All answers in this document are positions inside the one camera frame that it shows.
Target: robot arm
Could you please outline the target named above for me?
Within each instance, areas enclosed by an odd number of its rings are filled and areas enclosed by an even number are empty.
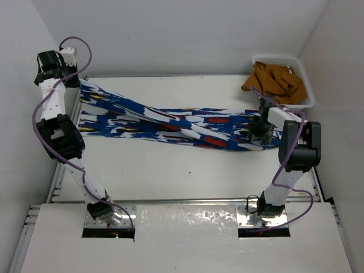
[[[46,51],[38,54],[38,75],[35,84],[41,88],[43,99],[49,95],[57,81],[77,71],[75,57],[76,50],[69,47],[63,48],[59,53]],[[72,174],[81,189],[90,215],[94,220],[114,224],[121,219],[121,212],[117,212],[116,208],[99,201],[109,201],[110,197],[105,189],[90,177],[90,172],[84,163],[84,140],[65,112],[66,88],[78,88],[79,86],[80,81],[77,76],[58,84],[53,95],[43,104],[42,115],[36,125],[48,145],[69,162],[86,170],[83,181],[82,172],[59,160]],[[52,153],[48,150],[47,152],[51,158],[56,159]]]
[[[312,167],[319,164],[321,159],[321,125],[318,122],[304,121],[301,138],[304,144],[294,143],[301,118],[280,109],[273,104],[266,103],[260,99],[260,116],[255,116],[249,137],[263,139],[269,142],[272,137],[274,126],[281,129],[282,137],[279,147],[278,158],[283,164],[292,145],[295,149],[289,157],[287,164],[277,176],[275,185],[262,192],[257,203],[257,214],[262,217],[279,216],[285,208],[286,200],[291,189],[297,181]]]

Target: white enclosure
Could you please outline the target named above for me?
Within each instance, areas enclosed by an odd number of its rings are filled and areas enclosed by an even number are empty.
[[[187,81],[171,77],[163,83],[160,83],[160,78],[171,75],[249,74],[251,58],[256,53],[299,57],[305,65],[317,101],[307,111],[308,118],[322,123],[322,161],[318,174],[325,197],[333,197],[336,203],[350,265],[354,272],[361,272],[364,268],[361,232],[364,224],[361,217],[364,213],[361,171],[364,163],[361,145],[364,135],[361,126],[364,118],[361,91],[364,75],[363,10],[362,0],[5,1],[0,9],[0,273],[8,272],[10,268],[29,205],[46,201],[56,166],[31,128],[31,114],[41,98],[33,83],[36,54],[57,49],[57,43],[71,35],[84,38],[93,50],[93,61],[86,71],[89,76],[133,76],[107,81],[94,78],[94,81],[105,89],[122,90],[128,97],[156,107],[256,108],[256,98],[239,89],[244,76],[221,76],[218,81],[214,80],[218,77],[190,77]],[[87,58],[84,46],[77,42],[67,45],[77,47],[79,65],[84,65]],[[140,76],[158,77],[135,78]],[[120,85],[127,88],[117,90]],[[75,96],[76,92],[67,94],[67,113],[73,108]],[[263,190],[278,165],[276,151],[248,152],[240,157],[232,153],[199,152],[190,147],[142,140],[120,142],[118,139],[87,138],[86,144],[86,154],[90,158],[86,161],[89,161],[94,176],[116,199],[244,197]],[[108,160],[115,164],[119,160],[119,151],[113,149],[115,146],[133,156],[111,170],[106,160],[103,162],[97,157],[100,158],[100,153],[109,149]],[[144,162],[141,162],[142,150],[148,153]],[[171,162],[162,161],[169,164],[168,176],[163,176],[158,165],[148,160],[149,156],[171,157],[175,153],[182,156]],[[197,166],[191,162],[183,164],[190,157],[199,159]],[[138,172],[137,163],[140,162],[146,172]],[[257,167],[258,164],[264,165],[264,174],[259,173],[261,168]],[[152,183],[147,184],[149,173],[152,174]],[[170,183],[169,177],[173,175],[175,177]],[[52,199],[66,202],[82,200],[71,176],[65,173],[56,177],[60,179],[55,183],[62,187],[56,190]],[[133,179],[135,183],[126,191],[118,184],[120,180]],[[299,182],[298,187],[315,193],[313,185],[317,183],[313,179],[310,173]],[[186,187],[192,187],[193,191],[186,191]],[[307,201],[306,196],[291,197]],[[297,215],[306,207],[306,202],[289,203],[288,216]],[[138,213],[142,215],[145,209],[140,207]],[[166,219],[171,216],[164,207],[159,209],[153,213],[164,213]],[[250,272],[254,272],[251,261],[255,262],[256,271],[350,270],[331,207],[319,202],[315,202],[310,214],[290,227],[291,238],[237,241],[232,230],[226,227],[227,233],[218,242],[223,244],[226,253],[237,251],[234,257],[211,250],[216,246],[216,242],[212,243],[216,238],[209,231],[215,227],[207,223],[199,227],[201,230],[187,228],[187,232],[193,230],[196,236],[203,231],[207,234],[196,243],[188,242],[185,248],[168,245],[161,240],[165,235],[175,238],[179,236],[178,232],[183,233],[177,227],[177,233],[171,231],[174,223],[171,229],[160,229],[159,223],[153,222],[148,226],[140,218],[137,222],[139,242],[134,245],[124,240],[106,240],[102,244],[97,239],[84,240],[80,238],[84,213],[82,204],[43,205],[23,272],[92,272],[96,269],[100,272],[105,270],[105,266],[96,264],[90,253],[105,255],[104,260],[110,262],[120,259],[115,251],[127,257],[136,251],[139,255],[144,254],[137,257],[145,259],[138,268],[154,267],[160,272],[183,272],[183,268],[189,272],[226,272],[227,268],[230,272],[242,272],[249,268]],[[145,237],[149,234],[153,236],[148,241]],[[145,245],[140,244],[143,238]],[[68,251],[72,242],[77,253],[81,253],[79,260],[89,261],[84,263],[86,267],[77,264],[75,259],[78,257]],[[228,245],[229,242],[233,242],[234,246]],[[129,253],[124,253],[124,244],[130,245]],[[153,247],[140,251],[152,244],[171,258],[170,262],[162,265],[164,267],[157,264],[162,258]],[[58,246],[59,257],[54,256],[54,245]],[[100,250],[90,251],[95,245],[100,246]],[[201,253],[194,255],[193,248],[201,250]],[[181,249],[191,255],[181,257],[178,255],[183,252]],[[263,268],[259,261],[254,260],[261,254],[258,250],[274,253],[277,249],[272,263],[280,262],[283,270],[278,271],[280,267]],[[213,260],[212,266],[199,267],[199,258],[205,262]],[[219,258],[227,262],[218,263]],[[124,261],[120,264],[123,266],[115,267],[116,270],[129,266]]]

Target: white table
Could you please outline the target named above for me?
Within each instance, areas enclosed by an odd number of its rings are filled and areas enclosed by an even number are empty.
[[[257,109],[259,100],[241,91],[247,76],[89,78],[105,90],[160,108]],[[226,152],[197,147],[87,136],[85,160],[114,200],[241,198],[260,195],[278,169],[278,149]],[[53,201],[82,201],[68,171],[56,182]],[[315,195],[308,173],[296,188]],[[306,197],[302,193],[290,197]]]
[[[306,202],[287,204],[292,219]],[[137,206],[131,239],[82,238],[84,204],[44,204],[22,273],[347,273],[329,203],[316,202],[290,237],[238,238],[235,206]]]

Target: brown cloth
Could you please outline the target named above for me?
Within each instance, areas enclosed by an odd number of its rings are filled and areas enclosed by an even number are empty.
[[[254,71],[241,87],[243,91],[250,91],[254,86],[265,96],[275,95],[280,104],[300,104],[307,98],[303,81],[292,68],[260,61],[256,61],[253,67]]]

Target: purple cable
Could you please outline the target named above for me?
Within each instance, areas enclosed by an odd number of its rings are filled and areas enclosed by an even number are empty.
[[[282,107],[281,105],[276,104],[274,101],[272,101],[269,98],[263,96],[263,94],[257,88],[255,88],[254,86],[251,86],[250,87],[250,90],[254,94],[258,95],[260,98],[262,98],[262,99],[270,102],[274,106],[276,106],[276,107],[278,107],[278,108],[280,108],[282,110],[284,109],[284,107]],[[302,111],[291,111],[291,110],[287,110],[287,112],[292,113],[292,114],[299,114],[299,115],[301,115],[302,121],[301,121],[300,127],[299,127],[298,132],[297,132],[297,136],[296,136],[296,138],[295,138],[295,140],[293,142],[292,147],[288,151],[288,154],[287,154],[286,158],[283,160],[281,166],[279,167],[279,169],[277,170],[276,174],[274,175],[274,177],[272,179],[272,185],[275,186],[275,187],[281,187],[281,188],[291,189],[293,192],[303,192],[303,193],[308,194],[310,196],[310,199],[311,199],[310,200],[310,205],[309,205],[308,209],[305,210],[302,214],[300,214],[297,217],[295,217],[295,218],[287,221],[284,224],[281,224],[281,225],[278,225],[278,226],[274,226],[274,227],[265,228],[265,229],[255,229],[255,230],[253,230],[253,232],[257,232],[257,231],[267,231],[267,230],[272,230],[272,229],[280,228],[281,226],[286,226],[286,225],[288,225],[288,224],[290,224],[290,223],[292,223],[292,222],[294,222],[294,221],[302,218],[303,216],[305,216],[311,210],[311,208],[313,206],[313,196],[312,196],[312,194],[309,191],[306,191],[304,189],[293,189],[293,188],[291,188],[290,186],[287,186],[287,185],[276,184],[276,180],[277,180],[279,174],[284,169],[284,167],[287,165],[287,163],[288,163],[291,155],[293,154],[293,151],[294,151],[296,145],[298,144],[298,140],[300,139],[300,136],[301,136],[301,133],[302,133],[302,130],[303,130],[303,126],[304,126],[304,123],[305,123],[305,120],[306,120],[306,115]]]
[[[70,75],[67,75],[61,79],[59,79],[52,87],[52,90],[51,92],[36,106],[36,108],[34,109],[33,111],[33,115],[32,115],[32,125],[33,125],[33,130],[34,130],[34,133],[35,135],[38,137],[39,141],[42,143],[42,145],[49,151],[51,152],[56,158],[58,158],[61,162],[63,162],[64,164],[68,164],[70,165],[71,167],[75,168],[76,170],[82,172],[82,183],[85,187],[85,190],[87,191],[87,193],[92,197],[94,198],[95,200],[101,202],[101,203],[104,203],[104,204],[107,204],[107,205],[110,205],[110,206],[114,206],[116,208],[119,208],[120,210],[122,210],[123,212],[126,213],[126,215],[129,217],[129,220],[130,220],[130,225],[131,225],[131,228],[134,230],[134,224],[133,224],[133,221],[131,219],[131,216],[129,214],[129,212],[127,212],[126,209],[124,209],[123,207],[119,206],[118,204],[115,204],[113,202],[109,202],[109,201],[104,201],[100,198],[98,198],[97,196],[95,196],[87,187],[86,185],[86,180],[85,180],[85,175],[86,175],[86,171],[76,165],[74,165],[73,163],[71,163],[70,161],[68,161],[66,158],[64,158],[63,156],[61,156],[59,153],[57,153],[50,145],[48,145],[48,143],[42,138],[42,136],[40,135],[39,133],[39,130],[38,128],[36,127],[36,114],[39,110],[39,108],[42,107],[42,105],[53,95],[53,93],[55,92],[56,90],[56,87],[57,85],[59,85],[62,81],[65,81],[69,78],[72,78],[73,76],[76,76],[78,74],[80,74],[81,72],[83,72],[88,66],[89,64],[91,63],[91,59],[92,59],[92,51],[91,51],[91,48],[90,46],[88,45],[88,43],[86,41],[84,41],[83,39],[79,38],[79,37],[75,37],[75,36],[70,36],[70,37],[67,37],[65,38],[59,45],[59,47],[61,47],[66,41],[70,40],[70,39],[76,39],[76,40],[79,40],[81,42],[83,42],[85,44],[85,46],[87,47],[88,51],[89,51],[89,60],[88,62],[86,63],[86,65],[84,67],[82,67],[79,71],[75,72],[75,73],[72,73]]]

